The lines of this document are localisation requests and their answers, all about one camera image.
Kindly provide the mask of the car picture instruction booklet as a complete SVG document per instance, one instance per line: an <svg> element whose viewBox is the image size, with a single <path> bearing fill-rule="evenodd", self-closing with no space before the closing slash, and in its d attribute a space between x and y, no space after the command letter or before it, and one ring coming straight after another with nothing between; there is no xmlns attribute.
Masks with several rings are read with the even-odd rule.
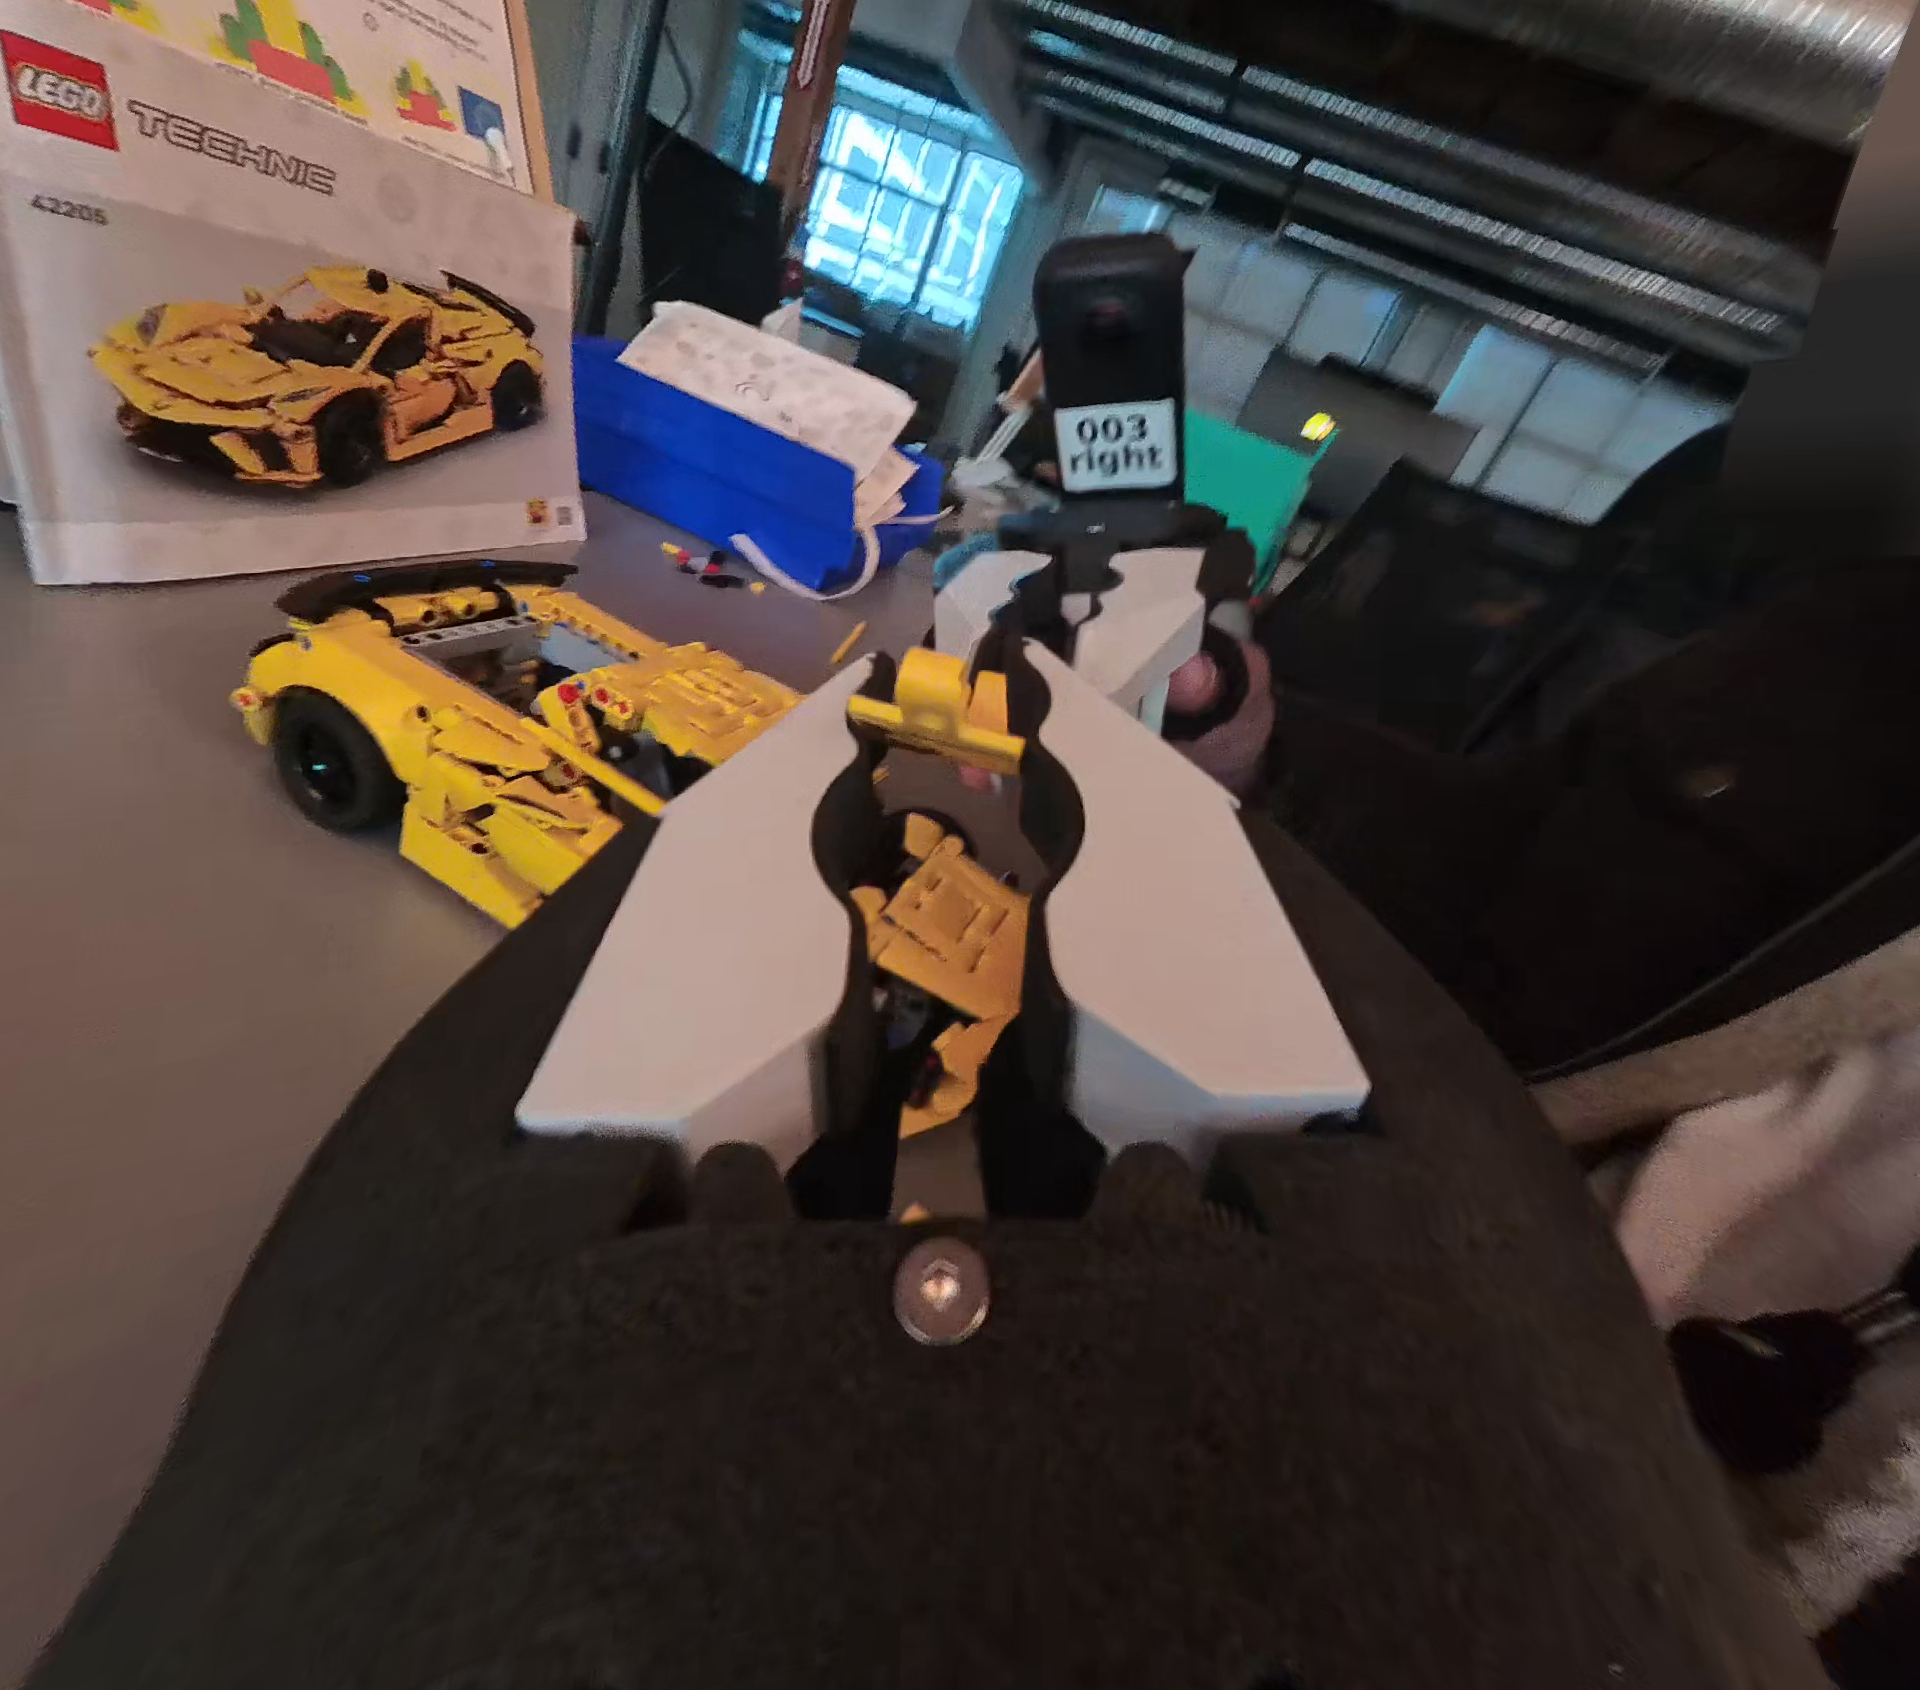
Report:
<svg viewBox="0 0 1920 1690"><path fill-rule="evenodd" d="M575 216L4 0L4 452L40 584L585 535Z"/></svg>

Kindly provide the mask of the yellow toy brick car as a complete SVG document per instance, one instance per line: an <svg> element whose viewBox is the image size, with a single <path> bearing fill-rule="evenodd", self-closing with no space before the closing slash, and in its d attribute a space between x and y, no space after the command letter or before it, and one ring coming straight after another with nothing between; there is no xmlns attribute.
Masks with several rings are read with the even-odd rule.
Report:
<svg viewBox="0 0 1920 1690"><path fill-rule="evenodd" d="M496 555L307 578L233 708L308 821L395 833L405 862L517 928L804 697L651 636L573 578Z"/></svg>

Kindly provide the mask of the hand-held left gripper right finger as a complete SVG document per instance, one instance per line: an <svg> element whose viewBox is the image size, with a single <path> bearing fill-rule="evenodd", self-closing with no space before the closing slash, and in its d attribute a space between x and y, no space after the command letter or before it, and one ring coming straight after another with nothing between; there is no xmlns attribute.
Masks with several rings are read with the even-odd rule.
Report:
<svg viewBox="0 0 1920 1690"><path fill-rule="evenodd" d="M988 1213L1085 1213L1109 1162L1351 1128L1372 1079L1237 797L1031 640L1002 656L1031 891L980 1073Z"/></svg>

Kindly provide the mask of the bright paned window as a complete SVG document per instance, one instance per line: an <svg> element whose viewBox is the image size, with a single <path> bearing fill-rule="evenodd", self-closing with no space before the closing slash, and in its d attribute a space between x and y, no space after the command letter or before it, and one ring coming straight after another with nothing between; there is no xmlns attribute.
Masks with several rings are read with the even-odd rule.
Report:
<svg viewBox="0 0 1920 1690"><path fill-rule="evenodd" d="M803 264L867 303L972 333L1025 193L1012 148L974 112L928 97L838 96Z"/></svg>

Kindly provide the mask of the yellow grid panel piece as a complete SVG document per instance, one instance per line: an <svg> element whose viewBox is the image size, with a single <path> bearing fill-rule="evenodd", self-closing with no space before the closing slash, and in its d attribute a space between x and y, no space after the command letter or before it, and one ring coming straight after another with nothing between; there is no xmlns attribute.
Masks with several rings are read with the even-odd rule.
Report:
<svg viewBox="0 0 1920 1690"><path fill-rule="evenodd" d="M991 777L1023 771L1027 739L1010 730L1006 677L968 657L910 648L889 695L857 694L850 726L891 750L943 759ZM876 865L852 885L880 1017L905 1031L910 1078L901 1139L959 1121L1020 1014L1031 897L980 862L972 839L941 809L905 807L880 821Z"/></svg>

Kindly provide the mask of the teal plastic bin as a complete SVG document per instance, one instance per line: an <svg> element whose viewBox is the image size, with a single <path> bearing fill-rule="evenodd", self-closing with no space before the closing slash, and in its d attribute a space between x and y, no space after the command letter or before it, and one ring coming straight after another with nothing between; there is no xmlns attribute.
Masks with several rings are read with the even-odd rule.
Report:
<svg viewBox="0 0 1920 1690"><path fill-rule="evenodd" d="M1196 405L1185 409L1185 501L1217 512L1229 528L1247 533L1257 554L1255 595L1273 584L1313 473L1336 439L1338 420L1327 409L1286 412L1278 438Z"/></svg>

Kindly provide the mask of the person's right hand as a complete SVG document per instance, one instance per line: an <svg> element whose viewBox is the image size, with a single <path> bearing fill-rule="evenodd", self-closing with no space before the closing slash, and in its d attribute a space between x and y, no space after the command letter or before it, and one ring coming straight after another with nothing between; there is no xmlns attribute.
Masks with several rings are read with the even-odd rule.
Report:
<svg viewBox="0 0 1920 1690"><path fill-rule="evenodd" d="M1269 787L1278 724L1267 653L1225 630L1208 628L1203 648L1166 681L1165 741L1244 804Z"/></svg>

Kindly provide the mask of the grey ceiling pipe bundle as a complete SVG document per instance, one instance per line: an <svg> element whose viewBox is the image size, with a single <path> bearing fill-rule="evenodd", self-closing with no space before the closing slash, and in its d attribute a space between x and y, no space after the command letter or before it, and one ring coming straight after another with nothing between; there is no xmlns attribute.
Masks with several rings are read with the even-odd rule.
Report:
<svg viewBox="0 0 1920 1690"><path fill-rule="evenodd" d="M1821 267L1737 224L1072 0L995 0L1020 94L1159 157L1192 209L1653 367L1793 353Z"/></svg>

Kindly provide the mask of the black monitor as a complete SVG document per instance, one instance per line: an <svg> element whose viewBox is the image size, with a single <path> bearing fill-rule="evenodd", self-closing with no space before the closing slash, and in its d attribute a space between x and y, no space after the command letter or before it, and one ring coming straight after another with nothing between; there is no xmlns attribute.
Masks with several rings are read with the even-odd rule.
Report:
<svg viewBox="0 0 1920 1690"><path fill-rule="evenodd" d="M686 302L753 327L780 303L776 188L647 117L636 153L638 307Z"/></svg>

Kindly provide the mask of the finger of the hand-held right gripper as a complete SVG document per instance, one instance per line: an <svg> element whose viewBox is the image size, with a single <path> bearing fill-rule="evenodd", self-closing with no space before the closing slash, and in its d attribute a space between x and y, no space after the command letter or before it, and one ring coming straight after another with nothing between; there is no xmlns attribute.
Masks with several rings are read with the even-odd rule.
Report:
<svg viewBox="0 0 1920 1690"><path fill-rule="evenodd" d="M931 645L968 679L1005 673L1025 644L1044 644L1050 625L1050 554L1040 550L949 550L932 595Z"/></svg>
<svg viewBox="0 0 1920 1690"><path fill-rule="evenodd" d="M1099 694L1162 734L1174 673L1203 649L1210 612L1206 547L1061 547L1050 555L1066 625L1064 677L1050 677L1050 732L1064 730L1068 702Z"/></svg>

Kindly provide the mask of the blue plastic bin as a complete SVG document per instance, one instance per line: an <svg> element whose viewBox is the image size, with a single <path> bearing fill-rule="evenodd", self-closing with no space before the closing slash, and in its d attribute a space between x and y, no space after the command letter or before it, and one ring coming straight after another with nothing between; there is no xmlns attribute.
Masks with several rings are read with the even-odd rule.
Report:
<svg viewBox="0 0 1920 1690"><path fill-rule="evenodd" d="M931 542L946 501L945 464L910 448L894 453L907 465L901 510L861 517L846 462L638 371L610 338L573 340L573 398L585 487L729 550L804 600L862 591Z"/></svg>

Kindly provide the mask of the black fleece-lined jacket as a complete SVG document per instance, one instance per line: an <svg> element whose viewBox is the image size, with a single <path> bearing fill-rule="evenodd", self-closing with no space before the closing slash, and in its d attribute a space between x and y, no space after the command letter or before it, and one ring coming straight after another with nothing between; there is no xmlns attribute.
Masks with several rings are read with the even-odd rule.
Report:
<svg viewBox="0 0 1920 1690"><path fill-rule="evenodd" d="M1614 1060L1917 842L1914 554L1768 550L1719 497L1730 426L1668 453L1668 567L1734 600L1546 736L1422 747L1243 649L1274 821L1524 1082Z"/></svg>

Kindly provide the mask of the white striped shirt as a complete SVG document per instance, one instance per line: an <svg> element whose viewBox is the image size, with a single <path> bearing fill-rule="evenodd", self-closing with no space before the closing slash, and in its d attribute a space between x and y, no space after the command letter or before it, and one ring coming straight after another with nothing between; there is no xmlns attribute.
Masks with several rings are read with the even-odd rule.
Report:
<svg viewBox="0 0 1920 1690"><path fill-rule="evenodd" d="M1535 1091L1835 1686L1919 1683L1919 934Z"/></svg>

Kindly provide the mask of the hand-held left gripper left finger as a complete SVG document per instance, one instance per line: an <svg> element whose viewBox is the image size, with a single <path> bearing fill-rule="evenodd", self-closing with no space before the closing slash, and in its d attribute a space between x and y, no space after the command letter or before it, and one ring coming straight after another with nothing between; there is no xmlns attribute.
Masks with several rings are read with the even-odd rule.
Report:
<svg viewBox="0 0 1920 1690"><path fill-rule="evenodd" d="M807 1213L891 1213L901 1101L868 943L815 843L878 820L850 703L864 653L675 797L528 1078L526 1139L643 1139L697 1163L766 1153Z"/></svg>

